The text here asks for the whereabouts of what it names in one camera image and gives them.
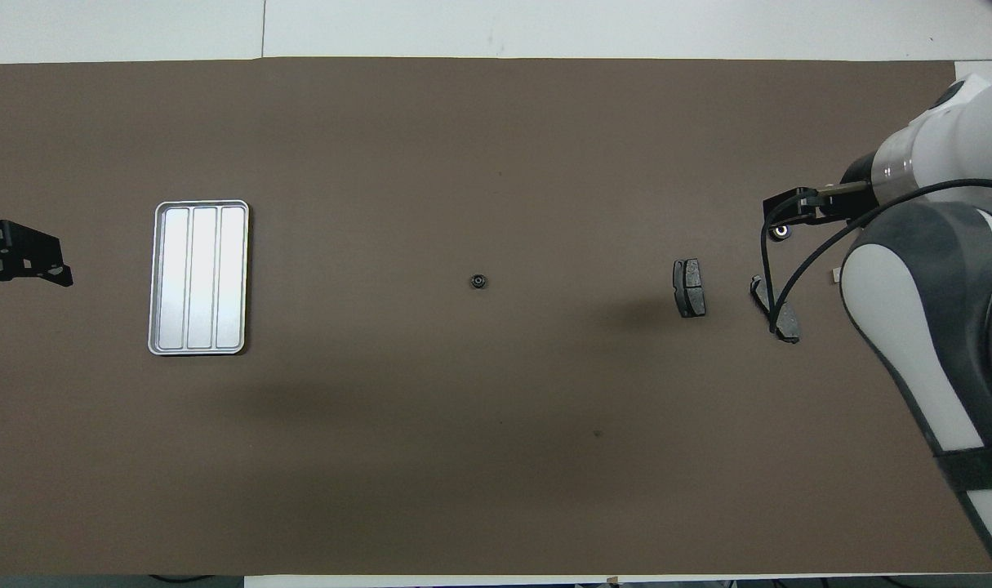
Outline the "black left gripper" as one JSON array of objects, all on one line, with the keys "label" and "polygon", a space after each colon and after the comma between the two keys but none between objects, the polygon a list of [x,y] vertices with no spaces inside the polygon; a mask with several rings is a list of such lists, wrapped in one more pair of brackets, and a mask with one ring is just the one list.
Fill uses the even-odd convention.
[{"label": "black left gripper", "polygon": [[73,271],[62,265],[58,238],[25,225],[0,220],[0,282],[41,278],[60,287],[73,286]]}]

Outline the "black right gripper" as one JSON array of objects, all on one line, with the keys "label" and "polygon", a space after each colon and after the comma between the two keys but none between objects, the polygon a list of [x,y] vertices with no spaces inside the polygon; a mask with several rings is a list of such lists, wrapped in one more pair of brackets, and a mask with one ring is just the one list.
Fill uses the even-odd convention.
[{"label": "black right gripper", "polygon": [[788,235],[799,222],[813,222],[819,216],[823,196],[816,189],[788,189],[769,198],[769,216],[763,220],[765,238],[776,238],[776,222],[788,222]]}]

